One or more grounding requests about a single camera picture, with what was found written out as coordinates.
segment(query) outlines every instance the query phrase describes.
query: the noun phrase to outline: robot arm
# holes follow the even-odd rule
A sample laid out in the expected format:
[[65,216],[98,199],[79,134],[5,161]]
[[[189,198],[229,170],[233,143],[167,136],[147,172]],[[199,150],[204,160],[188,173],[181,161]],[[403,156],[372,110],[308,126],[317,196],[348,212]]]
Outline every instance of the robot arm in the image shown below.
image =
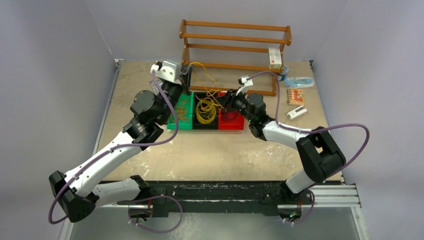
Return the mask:
[[246,97],[248,88],[253,86],[249,76],[242,76],[238,82],[240,87],[237,90],[230,89],[216,100],[228,112],[237,111],[247,119],[249,129],[256,138],[280,143],[299,152],[303,169],[285,182],[292,193],[300,193],[315,183],[325,181],[346,164],[345,156],[328,131],[308,134],[305,132],[313,130],[277,123],[267,114],[262,95],[253,93]]
[[[190,93],[191,66],[181,67],[172,61],[157,62],[152,66],[151,72],[155,72],[163,81],[161,88],[173,107],[183,92]],[[74,169],[66,173],[55,171],[49,176],[55,197],[68,184],[58,198],[58,203],[72,223],[87,217],[95,207],[133,200],[147,187],[140,176],[132,176],[120,182],[98,184],[123,162],[147,148],[123,145],[154,143],[164,131],[159,125],[166,124],[171,115],[164,98],[149,90],[137,93],[130,110],[134,117],[108,145]],[[81,169],[100,155],[104,156],[76,177]]]

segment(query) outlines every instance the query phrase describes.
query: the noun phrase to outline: wooden table surface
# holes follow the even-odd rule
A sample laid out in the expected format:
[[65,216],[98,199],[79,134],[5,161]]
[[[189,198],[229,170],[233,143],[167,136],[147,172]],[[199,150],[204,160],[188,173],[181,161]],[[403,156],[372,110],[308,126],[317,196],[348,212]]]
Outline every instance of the wooden table surface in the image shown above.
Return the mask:
[[[108,144],[133,117],[130,106],[134,96],[141,90],[151,90],[150,68],[154,62],[125,61],[122,65],[109,112],[100,140],[100,148]],[[285,62],[289,67],[289,77],[311,77],[313,72],[307,61]],[[238,78],[252,76],[255,72],[233,69],[207,69],[220,87],[237,88]],[[204,76],[204,70],[196,67],[196,75],[201,82],[196,85],[213,86]],[[270,90],[271,77],[260,75],[253,80],[254,89]],[[307,113],[295,120],[286,117],[287,112],[296,106],[287,104],[287,88],[280,84],[281,96],[278,119],[280,122],[300,127],[327,127],[321,99],[317,87],[304,88]],[[277,97],[264,96],[266,110],[275,116]],[[167,130],[158,141],[172,135]],[[254,181],[285,180],[302,168],[296,150],[285,145],[262,141],[249,130],[248,122],[242,131],[225,130],[180,130],[169,143],[147,148],[111,172],[105,180],[120,181],[132,175],[140,175],[146,180],[192,180],[192,181]],[[340,180],[338,173],[330,178]]]

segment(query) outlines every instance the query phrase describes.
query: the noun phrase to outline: tangled yellow wire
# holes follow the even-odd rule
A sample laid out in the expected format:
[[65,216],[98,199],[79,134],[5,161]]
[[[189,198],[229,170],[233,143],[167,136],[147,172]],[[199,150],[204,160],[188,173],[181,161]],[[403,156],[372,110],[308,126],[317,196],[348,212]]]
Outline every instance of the tangled yellow wire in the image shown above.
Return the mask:
[[[218,83],[215,79],[213,79],[209,74],[208,71],[206,70],[206,67],[203,66],[203,64],[201,64],[200,62],[192,62],[189,65],[193,65],[193,64],[198,64],[200,66],[203,67],[204,69],[204,75],[210,79],[212,79],[212,81],[216,84],[216,86],[218,87]],[[192,75],[199,81],[200,79],[196,76],[196,74],[192,73]],[[217,107],[220,107],[222,109],[224,109],[223,106],[221,106],[221,104],[219,104],[217,102],[217,100],[214,97],[214,94],[216,94],[217,92],[220,92],[219,88],[214,90],[214,89],[210,89],[208,90],[205,86],[203,86],[204,89],[206,90],[206,97],[204,98],[199,98],[196,96],[196,98],[199,100],[199,102],[197,103],[196,107],[195,107],[195,112],[196,112],[196,118],[197,121],[201,124],[211,124],[216,116],[217,116]]]

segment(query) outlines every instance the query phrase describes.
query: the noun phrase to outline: gray wall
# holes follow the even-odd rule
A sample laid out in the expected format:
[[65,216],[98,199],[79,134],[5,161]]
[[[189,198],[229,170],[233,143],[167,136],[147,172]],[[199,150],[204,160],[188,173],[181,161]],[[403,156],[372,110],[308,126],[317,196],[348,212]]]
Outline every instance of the gray wall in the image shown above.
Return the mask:
[[0,56],[0,239],[57,239],[48,176],[91,155],[114,60],[83,0],[0,1]]
[[[347,0],[86,0],[100,32],[115,58],[126,60],[180,60],[183,40],[179,39],[182,19],[291,26],[292,44],[284,50],[285,60],[315,59]],[[209,28],[208,33],[255,36],[258,32]],[[270,32],[264,36],[271,37]],[[191,57],[205,61],[240,63],[240,52],[194,49]]]
[[[315,61],[330,125],[359,122],[369,145],[344,173],[372,239],[424,235],[424,2],[350,0]],[[359,129],[332,132],[347,156]]]

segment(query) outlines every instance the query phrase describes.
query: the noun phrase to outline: white box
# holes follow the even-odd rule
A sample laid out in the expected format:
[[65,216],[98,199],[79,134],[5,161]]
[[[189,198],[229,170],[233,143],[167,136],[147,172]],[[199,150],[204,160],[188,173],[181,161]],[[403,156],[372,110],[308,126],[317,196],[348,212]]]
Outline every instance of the white box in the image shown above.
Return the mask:
[[269,69],[281,69],[282,60],[281,60],[281,52],[279,48],[269,47]]

